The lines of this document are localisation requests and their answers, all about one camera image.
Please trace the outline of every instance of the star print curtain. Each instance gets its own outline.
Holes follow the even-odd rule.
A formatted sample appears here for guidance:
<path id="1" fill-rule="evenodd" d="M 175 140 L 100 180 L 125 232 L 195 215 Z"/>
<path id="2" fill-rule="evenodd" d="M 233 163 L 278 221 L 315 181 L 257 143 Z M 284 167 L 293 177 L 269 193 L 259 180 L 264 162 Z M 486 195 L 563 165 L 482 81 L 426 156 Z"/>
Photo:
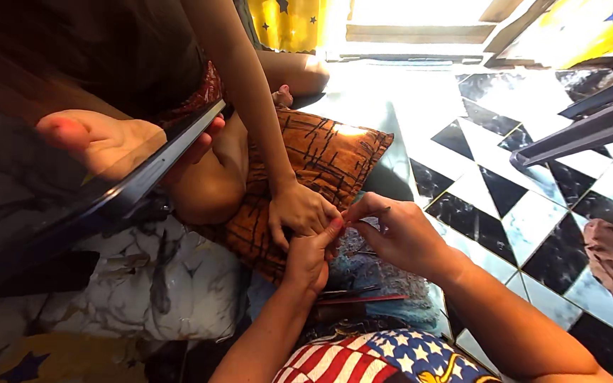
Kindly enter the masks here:
<path id="1" fill-rule="evenodd" d="M 569 68 L 613 56 L 613 0 L 558 0 L 500 57 Z"/>
<path id="2" fill-rule="evenodd" d="M 312 52 L 324 43 L 332 0 L 248 0 L 262 45 L 285 52 Z"/>

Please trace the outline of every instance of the patterned cushion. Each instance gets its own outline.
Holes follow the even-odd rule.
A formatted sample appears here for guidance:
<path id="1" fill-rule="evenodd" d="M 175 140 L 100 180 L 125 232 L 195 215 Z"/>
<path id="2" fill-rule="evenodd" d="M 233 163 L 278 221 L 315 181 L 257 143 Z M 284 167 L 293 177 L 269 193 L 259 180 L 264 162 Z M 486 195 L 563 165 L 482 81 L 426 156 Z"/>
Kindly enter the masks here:
<path id="1" fill-rule="evenodd" d="M 370 170 L 394 140 L 393 134 L 346 126 L 297 110 L 280 109 L 277 113 L 297 181 L 319 192 L 340 211 L 352 204 Z M 268 281 L 280 283 L 286 254 L 271 238 L 270 201 L 260 152 L 250 142 L 247 193 L 238 213 L 225 224 L 191 229 L 234 251 Z"/>

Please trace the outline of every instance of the knee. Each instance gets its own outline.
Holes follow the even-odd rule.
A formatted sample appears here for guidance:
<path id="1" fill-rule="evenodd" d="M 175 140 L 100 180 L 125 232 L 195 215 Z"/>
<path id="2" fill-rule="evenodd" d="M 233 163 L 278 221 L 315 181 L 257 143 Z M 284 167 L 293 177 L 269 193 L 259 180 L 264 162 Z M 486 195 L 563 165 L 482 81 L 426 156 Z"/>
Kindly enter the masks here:
<path id="1" fill-rule="evenodd" d="M 185 223 L 224 223 L 241 207 L 245 185 L 235 180 L 205 180 L 196 190 L 175 199 L 176 216 Z"/>
<path id="2" fill-rule="evenodd" d="M 316 93 L 322 92 L 330 80 L 330 71 L 325 60 L 321 60 L 316 56 L 309 56 L 304 70 L 309 74 Z"/>

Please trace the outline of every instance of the woman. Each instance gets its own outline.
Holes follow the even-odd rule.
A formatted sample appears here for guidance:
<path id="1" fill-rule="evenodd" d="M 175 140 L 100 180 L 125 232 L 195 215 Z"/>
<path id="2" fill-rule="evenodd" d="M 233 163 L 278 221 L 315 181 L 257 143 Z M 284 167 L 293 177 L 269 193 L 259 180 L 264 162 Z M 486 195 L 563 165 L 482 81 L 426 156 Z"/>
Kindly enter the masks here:
<path id="1" fill-rule="evenodd" d="M 359 221 L 378 212 L 385 233 Z M 438 284 L 489 359 L 506 376 L 532 382 L 613 382 L 592 355 L 552 320 L 446 245 L 412 202 L 367 193 L 343 213 L 383 260 Z M 231 347 L 211 382 L 498 381 L 440 339 L 398 329 L 290 352 L 328 279 L 328 245 L 343 221 L 290 243 L 285 279 Z"/>
<path id="2" fill-rule="evenodd" d="M 191 111 L 192 99 L 203 101 L 198 109 L 213 101 L 196 90 L 220 95 L 221 84 L 210 83 L 217 70 L 236 112 L 218 134 L 215 123 L 211 151 L 177 163 L 167 190 L 185 222 L 231 218 L 244 195 L 250 134 L 268 173 L 272 235 L 287 250 L 281 226 L 314 235 L 340 217 L 297 182 L 271 98 L 283 84 L 294 95 L 321 91 L 328 72 L 318 60 L 256 52 L 231 0 L 0 0 L 0 112 L 37 125 L 94 175 L 122 177 L 154 152 L 165 135 L 153 122 Z"/>

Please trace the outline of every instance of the american flag print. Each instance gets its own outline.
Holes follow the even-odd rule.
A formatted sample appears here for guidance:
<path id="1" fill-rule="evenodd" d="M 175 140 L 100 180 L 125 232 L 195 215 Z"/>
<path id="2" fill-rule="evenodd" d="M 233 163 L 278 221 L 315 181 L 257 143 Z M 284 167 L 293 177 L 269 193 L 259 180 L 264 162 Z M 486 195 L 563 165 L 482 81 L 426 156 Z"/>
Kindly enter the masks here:
<path id="1" fill-rule="evenodd" d="M 314 341 L 297 349 L 274 383 L 290 382 L 499 382 L 486 369 L 438 337 L 398 329 Z"/>

